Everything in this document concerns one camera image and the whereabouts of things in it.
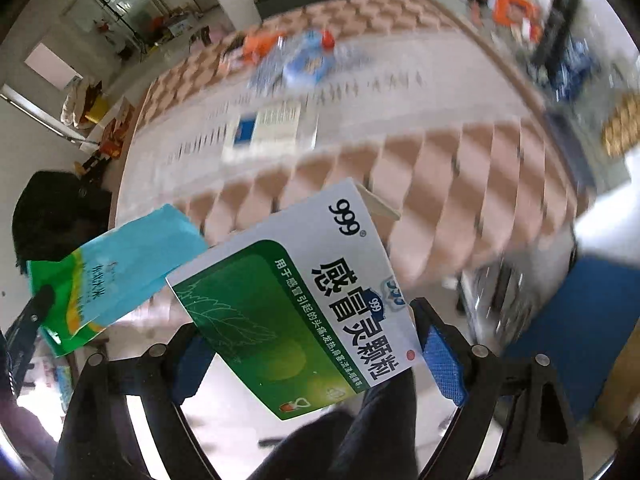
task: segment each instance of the blue label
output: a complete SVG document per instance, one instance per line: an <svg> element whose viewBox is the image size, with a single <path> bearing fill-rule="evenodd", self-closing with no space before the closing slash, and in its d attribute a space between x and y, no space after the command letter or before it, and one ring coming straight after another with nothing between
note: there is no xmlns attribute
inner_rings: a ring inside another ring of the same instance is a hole
<svg viewBox="0 0 640 480"><path fill-rule="evenodd" d="M236 135L234 136L234 145L247 144L251 142L254 136L256 116L242 118L238 124Z"/></svg>
<svg viewBox="0 0 640 480"><path fill-rule="evenodd" d="M362 292L362 299L369 306L373 321L380 322L385 319L385 304L377 292L368 288Z"/></svg>
<svg viewBox="0 0 640 480"><path fill-rule="evenodd" d="M401 310L406 305L400 287L392 276L384 280L380 288L385 298L385 304L394 312Z"/></svg>

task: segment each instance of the product box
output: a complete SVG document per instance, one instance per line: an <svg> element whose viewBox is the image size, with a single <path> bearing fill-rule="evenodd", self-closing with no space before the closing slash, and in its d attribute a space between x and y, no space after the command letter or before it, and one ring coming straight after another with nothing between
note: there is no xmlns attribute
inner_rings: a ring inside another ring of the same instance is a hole
<svg viewBox="0 0 640 480"><path fill-rule="evenodd" d="M222 160L240 162L312 150L317 132L318 113L313 105L300 101L274 102L259 110L236 110L225 128Z"/></svg>
<svg viewBox="0 0 640 480"><path fill-rule="evenodd" d="M424 364L367 206L397 215L344 180L167 277L207 341L280 419Z"/></svg>
<svg viewBox="0 0 640 480"><path fill-rule="evenodd" d="M522 20L534 21L538 16L538 5L533 0L496 0L494 22L505 27L522 26Z"/></svg>

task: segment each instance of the blue cloth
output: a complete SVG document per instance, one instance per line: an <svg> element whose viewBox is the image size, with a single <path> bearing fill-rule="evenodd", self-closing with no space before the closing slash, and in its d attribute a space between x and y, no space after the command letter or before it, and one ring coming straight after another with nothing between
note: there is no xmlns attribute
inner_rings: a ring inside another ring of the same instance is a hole
<svg viewBox="0 0 640 480"><path fill-rule="evenodd" d="M466 400L463 367L438 329L431 326L422 351L424 360L443 397L462 406Z"/></svg>
<svg viewBox="0 0 640 480"><path fill-rule="evenodd" d="M588 415L640 316L640 269L585 256L506 357L546 354L576 421Z"/></svg>

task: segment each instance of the person's leg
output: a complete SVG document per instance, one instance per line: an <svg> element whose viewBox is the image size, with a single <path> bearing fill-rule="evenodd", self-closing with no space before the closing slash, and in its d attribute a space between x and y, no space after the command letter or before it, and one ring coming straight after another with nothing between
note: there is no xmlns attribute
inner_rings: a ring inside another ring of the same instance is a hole
<svg viewBox="0 0 640 480"><path fill-rule="evenodd" d="M327 480L416 480L416 395L412 370L370 389Z"/></svg>
<svg viewBox="0 0 640 480"><path fill-rule="evenodd" d="M353 416L335 410L291 433L247 480L322 478L349 431Z"/></svg>

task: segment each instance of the orange box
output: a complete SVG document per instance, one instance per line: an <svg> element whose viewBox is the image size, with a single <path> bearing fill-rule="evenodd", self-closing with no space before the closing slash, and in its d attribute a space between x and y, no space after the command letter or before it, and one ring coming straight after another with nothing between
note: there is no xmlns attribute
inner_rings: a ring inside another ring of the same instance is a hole
<svg viewBox="0 0 640 480"><path fill-rule="evenodd" d="M244 59L258 64L278 42L278 38L286 35L286 32L263 32L254 36L247 36L244 38L244 45L242 46Z"/></svg>
<svg viewBox="0 0 640 480"><path fill-rule="evenodd" d="M494 22L499 25L521 25L524 18L533 22L537 16L538 4L531 0L495 0Z"/></svg>

